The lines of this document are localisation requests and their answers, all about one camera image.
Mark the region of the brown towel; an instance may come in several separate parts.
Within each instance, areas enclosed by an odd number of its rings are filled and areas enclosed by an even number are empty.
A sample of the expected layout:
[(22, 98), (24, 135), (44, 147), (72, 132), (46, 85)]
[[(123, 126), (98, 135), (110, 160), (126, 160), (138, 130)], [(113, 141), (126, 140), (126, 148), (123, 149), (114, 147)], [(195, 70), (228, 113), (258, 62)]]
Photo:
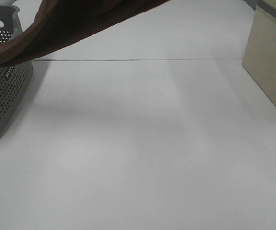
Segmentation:
[(0, 44), (0, 67), (51, 54), (164, 3), (163, 0), (44, 0), (33, 23), (16, 38)]

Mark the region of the grey perforated plastic basket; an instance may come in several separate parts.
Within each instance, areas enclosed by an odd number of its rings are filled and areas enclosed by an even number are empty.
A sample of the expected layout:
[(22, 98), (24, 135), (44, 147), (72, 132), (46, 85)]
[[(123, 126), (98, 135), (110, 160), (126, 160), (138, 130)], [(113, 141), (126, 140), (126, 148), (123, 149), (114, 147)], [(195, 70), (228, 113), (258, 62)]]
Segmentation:
[[(23, 31), (18, 17), (19, 8), (0, 5), (0, 44), (19, 36)], [(0, 67), (0, 137), (15, 113), (33, 74), (31, 62)]]

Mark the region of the beige storage box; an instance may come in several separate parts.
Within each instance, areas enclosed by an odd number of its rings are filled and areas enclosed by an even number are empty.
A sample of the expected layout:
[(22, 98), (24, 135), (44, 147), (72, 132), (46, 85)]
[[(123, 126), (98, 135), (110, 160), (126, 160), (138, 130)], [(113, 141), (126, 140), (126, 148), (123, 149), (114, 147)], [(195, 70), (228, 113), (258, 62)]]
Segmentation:
[(276, 107), (276, 0), (257, 1), (242, 66)]

